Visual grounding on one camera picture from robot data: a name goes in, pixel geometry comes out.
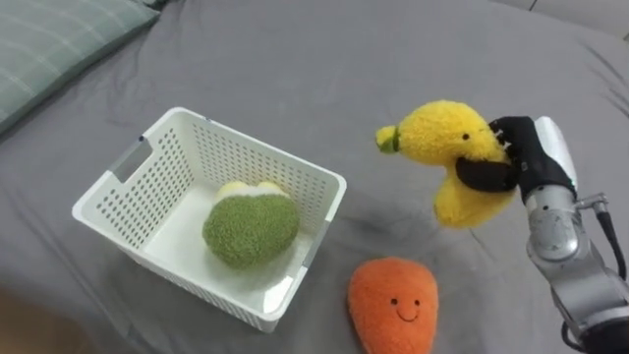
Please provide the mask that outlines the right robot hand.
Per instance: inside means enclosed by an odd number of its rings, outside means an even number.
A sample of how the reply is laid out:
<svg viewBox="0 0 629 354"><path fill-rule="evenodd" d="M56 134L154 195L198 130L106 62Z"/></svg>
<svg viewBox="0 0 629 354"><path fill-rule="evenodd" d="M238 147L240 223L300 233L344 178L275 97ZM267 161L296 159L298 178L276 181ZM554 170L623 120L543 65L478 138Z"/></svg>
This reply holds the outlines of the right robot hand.
<svg viewBox="0 0 629 354"><path fill-rule="evenodd" d="M548 116L503 116L489 123L505 162L459 157L456 176L475 191L502 193L520 189L525 201L534 191L561 187L575 199L578 183L574 163L561 130Z"/></svg>

